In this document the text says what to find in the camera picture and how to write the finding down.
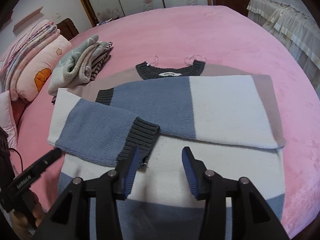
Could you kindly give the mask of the person's left hand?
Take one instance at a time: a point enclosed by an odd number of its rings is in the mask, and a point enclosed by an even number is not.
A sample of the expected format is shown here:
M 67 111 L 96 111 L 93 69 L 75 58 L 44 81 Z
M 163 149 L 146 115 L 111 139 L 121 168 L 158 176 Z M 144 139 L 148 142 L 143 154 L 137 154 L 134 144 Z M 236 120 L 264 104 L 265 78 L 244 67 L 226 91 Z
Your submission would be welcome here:
M 44 212 L 38 196 L 31 190 L 25 193 L 27 196 L 14 199 L 13 212 L 11 214 L 12 228 L 14 231 L 28 231 L 28 228 L 37 228 L 46 213 Z

